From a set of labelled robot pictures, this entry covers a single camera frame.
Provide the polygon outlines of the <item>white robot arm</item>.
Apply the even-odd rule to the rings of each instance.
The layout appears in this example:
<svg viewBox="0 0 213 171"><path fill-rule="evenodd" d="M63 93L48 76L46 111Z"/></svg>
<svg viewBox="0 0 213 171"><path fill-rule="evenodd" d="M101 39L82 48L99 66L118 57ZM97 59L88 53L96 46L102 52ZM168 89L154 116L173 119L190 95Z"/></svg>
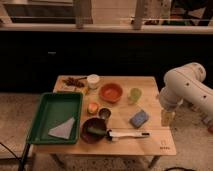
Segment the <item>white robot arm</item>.
<svg viewBox="0 0 213 171"><path fill-rule="evenodd" d="M205 68L196 62L173 68L165 73L165 86L158 95L162 106L163 126L170 125L174 111L184 100L192 103L205 114L203 122L208 127L213 125L213 89L203 84L205 78Z"/></svg>

